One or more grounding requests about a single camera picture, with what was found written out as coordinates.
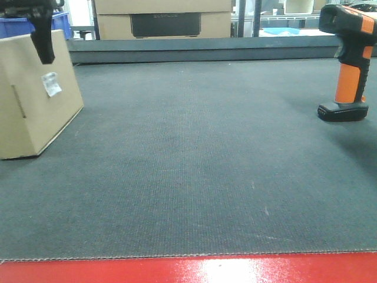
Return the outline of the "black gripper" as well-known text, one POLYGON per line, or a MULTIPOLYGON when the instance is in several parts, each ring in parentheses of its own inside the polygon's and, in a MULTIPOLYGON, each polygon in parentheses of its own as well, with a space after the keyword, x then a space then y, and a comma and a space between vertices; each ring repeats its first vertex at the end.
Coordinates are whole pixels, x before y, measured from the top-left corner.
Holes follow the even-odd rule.
POLYGON ((52 64, 52 13, 64 6, 56 0, 1 0, 1 18, 30 18, 34 31, 31 39, 42 64, 52 64))

